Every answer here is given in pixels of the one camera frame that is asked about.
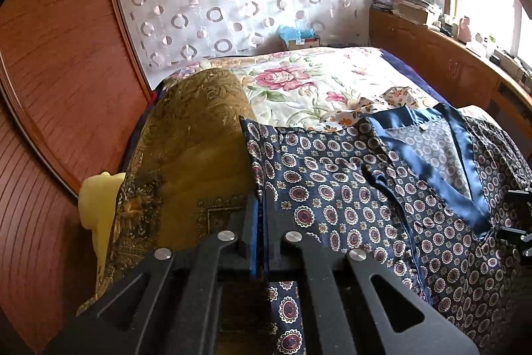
stack of papers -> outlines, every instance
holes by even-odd
[[[394,0],[392,12],[409,22],[422,25],[431,25],[443,13],[440,7],[425,0]]]
[[[373,0],[372,6],[374,9],[390,12],[393,9],[395,0]]]

wooden shelf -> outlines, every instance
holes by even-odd
[[[493,101],[532,139],[532,97],[488,59],[441,33],[373,9],[369,35],[374,47],[409,64],[453,106],[486,110]]]

pink figurine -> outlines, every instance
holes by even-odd
[[[469,29],[470,24],[471,20],[469,17],[465,16],[464,18],[460,19],[460,27],[458,29],[458,41],[464,44],[473,40],[471,36],[471,30]]]

blue plastic bag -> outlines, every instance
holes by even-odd
[[[277,28],[277,35],[279,35],[286,45],[288,41],[295,40],[296,43],[302,41],[305,38],[315,38],[316,33],[312,29],[296,29],[291,26],[281,25]]]

pink rose pattern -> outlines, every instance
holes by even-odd
[[[310,78],[301,67],[291,67],[283,64],[278,68],[264,70],[262,73],[258,74],[256,77],[256,83],[272,91],[281,88],[283,88],[284,91],[292,91],[302,85],[300,80]]]
[[[344,104],[347,104],[347,98],[345,98],[343,94],[337,93],[337,92],[328,92],[327,98],[325,100],[326,101],[339,101]]]

